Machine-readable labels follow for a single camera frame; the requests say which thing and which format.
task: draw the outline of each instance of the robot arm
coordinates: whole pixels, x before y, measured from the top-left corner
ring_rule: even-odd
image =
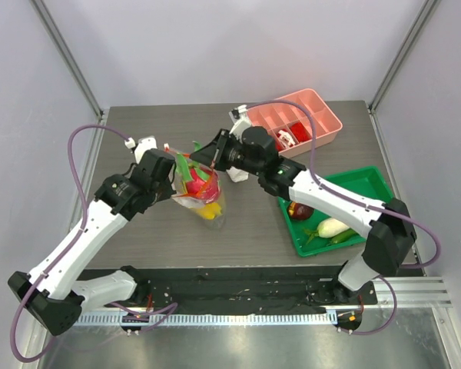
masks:
[[[233,111],[237,121],[246,121],[245,109]],[[319,184],[302,164],[279,156],[274,139],[262,127],[246,127],[238,134],[222,129],[215,139],[190,155],[192,160],[218,171],[236,168],[256,175],[258,183],[269,194],[309,205],[345,224],[366,238],[362,253],[348,261],[337,275],[334,294],[339,302],[381,274],[396,275],[398,268],[416,240],[413,225],[373,211],[336,196],[331,188],[348,198],[367,205],[385,208],[409,216],[406,205],[393,199],[389,204],[354,194],[322,178]]]
[[[148,295],[149,284],[133,267],[122,267],[106,277],[77,281],[80,273],[102,246],[137,213],[174,193],[169,174],[174,158],[157,150],[153,137],[141,139],[133,148],[136,166],[131,175],[112,175],[95,192],[88,207],[88,220],[74,247],[49,271],[29,300],[27,309],[53,335],[69,329],[80,314],[113,301],[140,303]],[[19,299],[44,273],[46,267],[79,232],[78,222],[67,237],[28,274],[16,271],[8,285]]]

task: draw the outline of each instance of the wall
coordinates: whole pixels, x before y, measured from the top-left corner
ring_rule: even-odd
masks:
[[[75,198],[66,144],[96,119],[27,1],[0,1],[0,369],[17,367],[8,277],[29,271],[65,235]],[[79,167],[89,134],[75,143]],[[28,332],[22,331],[24,342]]]
[[[372,99],[423,0],[45,0],[96,98]]]
[[[429,273],[444,277],[461,320],[461,0],[440,3],[378,117],[401,195],[442,239]],[[419,234],[428,260],[433,243]]]

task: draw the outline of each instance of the green tray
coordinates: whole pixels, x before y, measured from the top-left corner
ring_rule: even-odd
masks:
[[[365,167],[354,171],[345,171],[344,173],[330,175],[325,178],[335,185],[339,185],[340,187],[346,188],[347,190],[361,194],[362,196],[368,198],[375,198],[377,200],[388,202],[393,197],[390,188],[388,187],[386,181],[384,181],[384,178],[377,167]],[[365,238],[357,235],[348,241],[331,246],[327,246],[329,239],[319,237],[314,238],[309,244],[306,244],[309,236],[304,233],[304,228],[314,231],[321,221],[329,218],[329,215],[315,210],[313,216],[306,221],[295,221],[290,219],[288,216],[287,206],[289,203],[290,201],[286,201],[282,198],[278,199],[278,204],[280,205],[281,211],[284,213],[285,222],[287,223],[290,236],[292,237],[292,242],[294,243],[294,247],[296,248],[299,256],[304,258],[306,256],[320,254],[321,252],[345,248],[346,246],[351,246],[352,244],[365,242]]]

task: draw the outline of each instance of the red container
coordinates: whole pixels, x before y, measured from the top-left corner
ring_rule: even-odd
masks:
[[[311,113],[316,129],[316,147],[329,144],[343,127],[340,119],[331,111],[324,100],[312,89],[305,88],[281,97],[302,105]],[[309,151],[312,142],[312,131],[305,114],[299,109],[286,104],[268,104],[251,108],[247,115],[251,123],[266,128],[275,138],[280,154],[286,158]],[[277,137],[279,131],[292,136],[295,145],[286,148]]]

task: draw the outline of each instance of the white eggplant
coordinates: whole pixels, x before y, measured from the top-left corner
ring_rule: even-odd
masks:
[[[345,223],[337,219],[328,218],[317,226],[317,235],[321,238],[332,238],[341,232],[345,232],[347,229],[350,229],[350,227]]]

